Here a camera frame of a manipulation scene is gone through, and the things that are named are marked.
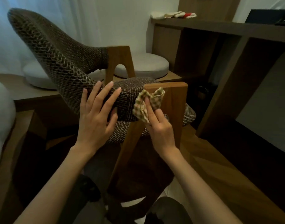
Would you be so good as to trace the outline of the dark wooden desk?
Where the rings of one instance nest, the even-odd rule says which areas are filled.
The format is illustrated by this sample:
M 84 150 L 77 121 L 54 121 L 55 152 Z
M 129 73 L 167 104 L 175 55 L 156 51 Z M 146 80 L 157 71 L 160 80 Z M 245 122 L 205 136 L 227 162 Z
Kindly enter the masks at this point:
M 198 19 L 151 19 L 152 53 L 188 83 L 218 84 L 196 135 L 234 121 L 285 52 L 285 26 Z

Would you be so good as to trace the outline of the white sheer curtain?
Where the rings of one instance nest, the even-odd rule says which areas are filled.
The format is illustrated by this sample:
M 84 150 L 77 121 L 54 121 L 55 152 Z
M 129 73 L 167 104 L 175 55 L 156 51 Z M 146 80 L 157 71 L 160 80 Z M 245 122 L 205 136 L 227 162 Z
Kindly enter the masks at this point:
M 81 0 L 0 0 L 0 73 L 23 75 L 23 67 L 36 60 L 25 40 L 40 37 L 39 15 L 70 37 L 89 44 Z

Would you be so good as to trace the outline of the low wooden platform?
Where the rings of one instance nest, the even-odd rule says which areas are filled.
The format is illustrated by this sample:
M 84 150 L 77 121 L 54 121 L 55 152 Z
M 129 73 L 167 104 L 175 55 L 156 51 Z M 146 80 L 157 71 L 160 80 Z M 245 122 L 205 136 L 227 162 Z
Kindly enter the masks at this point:
M 0 74 L 0 82 L 10 92 L 17 112 L 34 110 L 44 102 L 61 100 L 56 90 L 48 90 L 29 84 L 24 76 L 13 74 Z

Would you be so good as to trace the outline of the white bed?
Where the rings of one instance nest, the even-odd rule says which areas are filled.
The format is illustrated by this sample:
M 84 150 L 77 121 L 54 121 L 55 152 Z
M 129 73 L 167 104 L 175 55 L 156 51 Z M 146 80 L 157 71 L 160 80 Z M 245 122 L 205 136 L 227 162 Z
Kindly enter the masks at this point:
M 0 82 L 0 159 L 3 145 L 10 134 L 16 117 L 14 101 L 7 88 Z

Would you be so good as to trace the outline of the person's right forearm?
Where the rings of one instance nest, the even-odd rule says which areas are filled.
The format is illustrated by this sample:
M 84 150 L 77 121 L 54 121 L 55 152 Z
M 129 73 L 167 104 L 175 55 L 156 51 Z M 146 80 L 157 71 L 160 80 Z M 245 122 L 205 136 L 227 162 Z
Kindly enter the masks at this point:
M 219 196 L 190 166 L 176 147 L 160 156 L 172 170 L 193 210 L 196 224 L 243 224 Z

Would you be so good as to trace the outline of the person's left forearm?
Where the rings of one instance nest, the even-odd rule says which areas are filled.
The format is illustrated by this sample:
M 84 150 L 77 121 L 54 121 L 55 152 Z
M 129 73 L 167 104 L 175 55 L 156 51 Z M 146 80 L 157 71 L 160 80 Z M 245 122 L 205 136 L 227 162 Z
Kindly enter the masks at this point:
M 96 145 L 76 143 L 40 192 L 13 224 L 57 224 L 69 194 Z

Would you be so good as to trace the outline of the checkered cleaning cloth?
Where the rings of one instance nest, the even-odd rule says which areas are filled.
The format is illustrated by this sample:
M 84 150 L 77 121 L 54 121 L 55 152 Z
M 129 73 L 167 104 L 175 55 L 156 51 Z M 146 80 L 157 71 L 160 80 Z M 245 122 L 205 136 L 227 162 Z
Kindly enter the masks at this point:
M 135 100 L 133 106 L 133 115 L 137 117 L 144 123 L 149 123 L 147 108 L 145 104 L 145 98 L 149 98 L 150 105 L 153 110 L 161 108 L 163 97 L 165 95 L 165 90 L 160 87 L 154 93 L 149 93 L 147 90 L 143 89 Z

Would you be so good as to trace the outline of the person's right hand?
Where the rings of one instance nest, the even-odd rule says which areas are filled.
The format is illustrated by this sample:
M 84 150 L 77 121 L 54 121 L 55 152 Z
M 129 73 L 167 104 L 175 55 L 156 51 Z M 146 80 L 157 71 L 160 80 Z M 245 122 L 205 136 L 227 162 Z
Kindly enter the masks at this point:
M 166 119 L 161 109 L 153 110 L 149 98 L 144 99 L 148 123 L 146 128 L 151 136 L 152 144 L 159 156 L 167 161 L 177 150 L 172 125 Z

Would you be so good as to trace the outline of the white and red cloth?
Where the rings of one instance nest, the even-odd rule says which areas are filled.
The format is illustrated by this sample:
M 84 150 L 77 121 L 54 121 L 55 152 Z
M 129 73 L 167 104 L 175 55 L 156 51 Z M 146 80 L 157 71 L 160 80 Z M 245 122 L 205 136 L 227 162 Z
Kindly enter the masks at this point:
M 169 12 L 169 13 L 165 13 L 165 12 L 152 12 L 150 17 L 152 19 L 157 19 L 157 20 L 161 20 L 161 19 L 166 19 L 166 18 L 195 18 L 197 17 L 196 13 L 185 13 L 182 11 L 178 11 L 178 12 Z

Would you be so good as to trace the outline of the black flat folder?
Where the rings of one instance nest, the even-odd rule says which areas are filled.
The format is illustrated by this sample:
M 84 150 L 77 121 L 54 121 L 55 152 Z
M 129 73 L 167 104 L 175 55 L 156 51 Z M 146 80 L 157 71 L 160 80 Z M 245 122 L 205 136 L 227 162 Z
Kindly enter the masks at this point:
M 252 9 L 245 23 L 285 26 L 285 9 Z

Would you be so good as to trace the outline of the white round floor cushion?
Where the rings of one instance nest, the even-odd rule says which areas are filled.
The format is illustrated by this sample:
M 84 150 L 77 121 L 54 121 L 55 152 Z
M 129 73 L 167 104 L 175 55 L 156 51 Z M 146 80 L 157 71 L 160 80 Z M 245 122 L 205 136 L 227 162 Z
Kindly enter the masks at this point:
M 55 84 L 52 83 L 37 60 L 29 61 L 23 68 L 23 72 L 26 81 L 32 86 L 48 90 L 57 90 Z M 88 76 L 93 80 L 103 81 L 105 74 L 106 70 L 101 69 L 89 73 Z
M 159 79 L 167 75 L 169 62 L 161 56 L 135 52 L 131 54 L 136 77 Z

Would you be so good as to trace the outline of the person's left hand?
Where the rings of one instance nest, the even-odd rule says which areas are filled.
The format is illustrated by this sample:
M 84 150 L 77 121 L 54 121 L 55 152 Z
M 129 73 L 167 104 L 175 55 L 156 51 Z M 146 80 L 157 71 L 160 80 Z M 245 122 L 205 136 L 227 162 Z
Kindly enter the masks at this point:
M 93 113 L 93 89 L 87 96 L 86 109 L 84 113 L 80 113 L 77 141 L 73 147 L 78 152 L 91 158 L 109 139 L 107 123 L 121 90 L 121 88 L 114 90 L 109 97 L 110 92 L 108 93 L 99 113 Z

